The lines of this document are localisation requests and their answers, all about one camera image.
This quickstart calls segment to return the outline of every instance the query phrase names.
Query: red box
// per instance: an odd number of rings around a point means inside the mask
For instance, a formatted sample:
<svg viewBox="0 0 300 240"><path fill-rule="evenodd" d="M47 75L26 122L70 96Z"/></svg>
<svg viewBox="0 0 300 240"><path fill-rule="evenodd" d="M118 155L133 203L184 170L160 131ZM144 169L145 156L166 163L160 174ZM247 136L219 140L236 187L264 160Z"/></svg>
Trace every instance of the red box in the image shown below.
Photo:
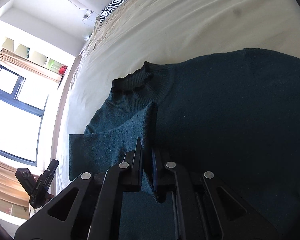
<svg viewBox="0 0 300 240"><path fill-rule="evenodd" d="M59 74L63 75L67 70L67 66L66 65L62 65L61 68L59 69Z"/></svg>

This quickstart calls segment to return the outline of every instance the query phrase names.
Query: white bed sheet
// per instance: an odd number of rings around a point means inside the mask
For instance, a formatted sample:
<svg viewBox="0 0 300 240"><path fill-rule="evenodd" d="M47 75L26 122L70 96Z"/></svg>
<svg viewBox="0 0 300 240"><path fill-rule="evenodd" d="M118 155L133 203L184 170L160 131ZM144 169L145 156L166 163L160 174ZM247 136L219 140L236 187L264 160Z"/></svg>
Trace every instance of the white bed sheet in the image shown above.
<svg viewBox="0 0 300 240"><path fill-rule="evenodd" d="M96 29L74 75L58 142L57 193L69 183L68 135L84 132L113 79L145 60L178 63L243 48L300 58L300 7L295 0L128 0Z"/></svg>

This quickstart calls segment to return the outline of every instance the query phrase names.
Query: window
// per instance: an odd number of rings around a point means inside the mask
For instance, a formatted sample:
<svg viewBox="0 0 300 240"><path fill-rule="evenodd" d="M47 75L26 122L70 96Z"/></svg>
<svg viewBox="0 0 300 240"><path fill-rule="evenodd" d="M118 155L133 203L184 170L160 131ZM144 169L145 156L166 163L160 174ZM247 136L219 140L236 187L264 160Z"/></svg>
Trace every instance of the window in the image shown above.
<svg viewBox="0 0 300 240"><path fill-rule="evenodd" d="M48 92L0 65L0 155L37 166L37 145Z"/></svg>

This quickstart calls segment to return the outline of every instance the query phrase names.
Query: black plastic part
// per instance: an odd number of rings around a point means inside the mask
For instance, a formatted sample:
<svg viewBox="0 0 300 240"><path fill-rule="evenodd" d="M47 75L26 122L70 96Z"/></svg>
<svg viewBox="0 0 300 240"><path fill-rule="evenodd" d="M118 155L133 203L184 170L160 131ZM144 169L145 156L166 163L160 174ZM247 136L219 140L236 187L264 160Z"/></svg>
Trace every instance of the black plastic part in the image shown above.
<svg viewBox="0 0 300 240"><path fill-rule="evenodd" d="M48 193L58 165L59 161L52 160L48 168L38 178L30 194L29 203L32 207L39 208L44 205L46 201L45 196Z"/></svg>
<svg viewBox="0 0 300 240"><path fill-rule="evenodd" d="M76 230L75 221L88 187L93 187L92 181L93 176L89 179L82 179L81 176L78 176L68 187L43 206L37 214L18 228L15 240L74 239L71 236L73 235L72 231Z"/></svg>
<svg viewBox="0 0 300 240"><path fill-rule="evenodd" d="M174 174L176 182L176 204L181 239L204 239L201 216L189 172L179 164L175 168L166 167L166 169Z"/></svg>
<svg viewBox="0 0 300 240"><path fill-rule="evenodd" d="M207 197L207 193L199 194L196 192L196 198L201 215L201 221L206 240L220 240L222 239L222 231L218 221L217 214L213 208L210 198Z"/></svg>
<svg viewBox="0 0 300 240"><path fill-rule="evenodd" d="M172 207L173 207L173 217L174 217L174 233L176 236L176 240L180 239L181 232L180 232L180 223L179 223L179 214L177 211L177 200L176 194L172 191Z"/></svg>
<svg viewBox="0 0 300 240"><path fill-rule="evenodd" d="M216 175L203 176L222 230L222 240L277 240L278 232L264 217Z"/></svg>
<svg viewBox="0 0 300 240"><path fill-rule="evenodd" d="M34 176L27 168L17 168L15 176L24 190L31 196L31 191L37 183Z"/></svg>
<svg viewBox="0 0 300 240"><path fill-rule="evenodd" d="M131 169L130 165L122 169L117 164L107 170L93 215L88 240L118 239L123 193L118 182L120 174L129 169Z"/></svg>
<svg viewBox="0 0 300 240"><path fill-rule="evenodd" d="M129 163L131 172L120 179L120 184L124 186L124 191L139 192L142 184L142 162L143 150L141 140L138 137L136 148L127 152L124 156L124 162Z"/></svg>
<svg viewBox="0 0 300 240"><path fill-rule="evenodd" d="M165 164L170 161L169 153L164 150L152 150L153 163L153 184L158 199L163 199L161 195L166 195L168 191L175 190L175 179L172 173L167 173Z"/></svg>

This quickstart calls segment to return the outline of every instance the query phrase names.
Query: sweater sleeve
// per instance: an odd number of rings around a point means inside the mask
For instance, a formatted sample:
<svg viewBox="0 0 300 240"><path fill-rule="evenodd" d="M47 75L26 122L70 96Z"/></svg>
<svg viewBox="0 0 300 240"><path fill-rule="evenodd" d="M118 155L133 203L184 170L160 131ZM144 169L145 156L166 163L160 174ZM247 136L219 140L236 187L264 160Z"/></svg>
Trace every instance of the sweater sleeve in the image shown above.
<svg viewBox="0 0 300 240"><path fill-rule="evenodd" d="M130 120L109 131L93 134L70 134L70 180L81 173L106 172L108 168L122 162L126 152L134 150L137 138L141 138L144 150L144 191L151 193L151 145L155 136L157 104L150 102Z"/></svg>

